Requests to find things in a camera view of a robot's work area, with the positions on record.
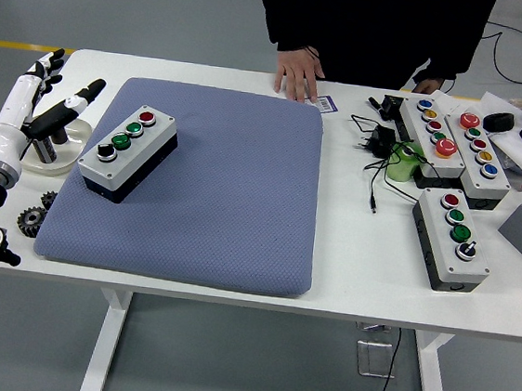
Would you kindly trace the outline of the person's left hand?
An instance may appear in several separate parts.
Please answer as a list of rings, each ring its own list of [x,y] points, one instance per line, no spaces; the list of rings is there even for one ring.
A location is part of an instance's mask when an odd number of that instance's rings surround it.
[[[435,91],[441,89],[441,86],[444,85],[445,80],[442,78],[429,78],[423,79],[420,82],[417,82],[412,92],[417,94],[433,94]]]

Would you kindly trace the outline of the person's right hand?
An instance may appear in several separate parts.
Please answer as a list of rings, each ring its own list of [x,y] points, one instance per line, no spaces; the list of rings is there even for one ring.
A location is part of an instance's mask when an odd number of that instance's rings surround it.
[[[280,51],[277,67],[273,85],[275,93],[279,94],[282,84],[285,84],[288,99],[302,103],[308,94],[311,102],[317,101],[317,79],[325,78],[317,49],[303,46],[296,50]]]

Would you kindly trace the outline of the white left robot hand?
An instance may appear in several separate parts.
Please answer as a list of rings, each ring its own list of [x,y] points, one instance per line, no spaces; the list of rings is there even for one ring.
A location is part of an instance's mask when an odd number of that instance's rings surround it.
[[[72,96],[38,116],[33,115],[43,95],[61,81],[57,74],[64,63],[65,50],[60,48],[39,58],[18,77],[0,112],[0,163],[16,167],[31,141],[43,140],[76,120],[106,85],[96,79]]]

